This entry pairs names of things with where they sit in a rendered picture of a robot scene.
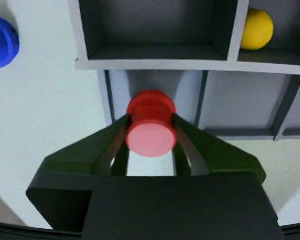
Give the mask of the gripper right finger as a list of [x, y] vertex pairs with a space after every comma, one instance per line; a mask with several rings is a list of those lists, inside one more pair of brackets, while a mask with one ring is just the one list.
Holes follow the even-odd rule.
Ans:
[[171, 114], [177, 137], [171, 150], [174, 176], [250, 173], [263, 184], [266, 172], [256, 156]]

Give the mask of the red plug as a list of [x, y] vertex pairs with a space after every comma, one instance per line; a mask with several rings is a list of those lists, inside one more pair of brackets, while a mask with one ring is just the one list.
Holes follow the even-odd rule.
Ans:
[[126, 113], [130, 120], [125, 140], [132, 152], [155, 158], [172, 150], [176, 136], [171, 113], [177, 112], [165, 93], [153, 89], [139, 92], [128, 103]]

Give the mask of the yellow ball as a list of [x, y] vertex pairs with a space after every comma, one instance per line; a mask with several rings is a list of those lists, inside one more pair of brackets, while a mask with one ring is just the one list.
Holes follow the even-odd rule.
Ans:
[[253, 51], [268, 43], [273, 33], [273, 23], [263, 10], [250, 8], [247, 10], [240, 43], [240, 49]]

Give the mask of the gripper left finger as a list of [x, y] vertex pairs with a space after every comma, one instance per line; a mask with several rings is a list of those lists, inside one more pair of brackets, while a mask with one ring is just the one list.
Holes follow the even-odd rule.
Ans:
[[45, 156], [36, 173], [54, 171], [127, 176], [130, 149], [125, 137], [129, 120], [130, 113], [126, 113], [109, 126]]

